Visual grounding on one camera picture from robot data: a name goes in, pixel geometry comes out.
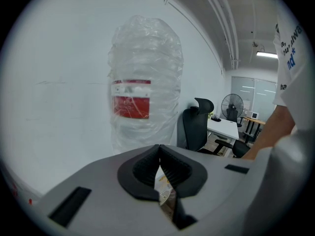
electric fan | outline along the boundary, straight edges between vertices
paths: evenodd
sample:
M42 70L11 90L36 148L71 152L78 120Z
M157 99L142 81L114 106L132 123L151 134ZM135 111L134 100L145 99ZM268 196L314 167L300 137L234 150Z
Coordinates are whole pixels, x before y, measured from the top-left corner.
M222 114L227 120L237 123L237 118L241 116L244 109L244 103L237 94L227 95L221 104Z

ceiling light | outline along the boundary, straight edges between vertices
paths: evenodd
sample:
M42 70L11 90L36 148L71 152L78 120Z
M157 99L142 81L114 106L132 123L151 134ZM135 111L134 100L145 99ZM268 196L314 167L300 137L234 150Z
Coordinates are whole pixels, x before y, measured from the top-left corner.
M269 58L278 58L277 54L267 53L267 52L257 52L257 56L269 57Z

clear plastic wrap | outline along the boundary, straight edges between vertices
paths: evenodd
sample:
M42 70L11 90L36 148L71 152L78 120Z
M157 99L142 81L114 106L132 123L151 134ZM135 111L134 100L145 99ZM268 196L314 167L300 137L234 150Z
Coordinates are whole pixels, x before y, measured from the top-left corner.
M113 152L169 144L184 65L179 37L161 19L133 16L117 28L112 44Z

gray machine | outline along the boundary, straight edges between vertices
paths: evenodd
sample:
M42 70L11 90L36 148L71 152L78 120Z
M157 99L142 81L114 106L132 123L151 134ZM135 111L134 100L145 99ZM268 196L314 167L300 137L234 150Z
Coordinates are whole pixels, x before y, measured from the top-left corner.
M256 235L281 217L306 182L314 136L282 138L254 162L172 146L139 148L85 166L44 196L37 214L46 229L64 235ZM159 162L178 196L173 221L150 187L155 175L147 176Z

white t-shirt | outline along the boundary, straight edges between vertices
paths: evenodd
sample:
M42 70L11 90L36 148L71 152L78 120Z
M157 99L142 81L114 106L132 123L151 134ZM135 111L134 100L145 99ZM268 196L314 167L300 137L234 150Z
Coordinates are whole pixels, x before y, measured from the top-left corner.
M278 85L274 104L287 106L298 129L315 125L314 53L307 35L290 9L276 0L278 29Z

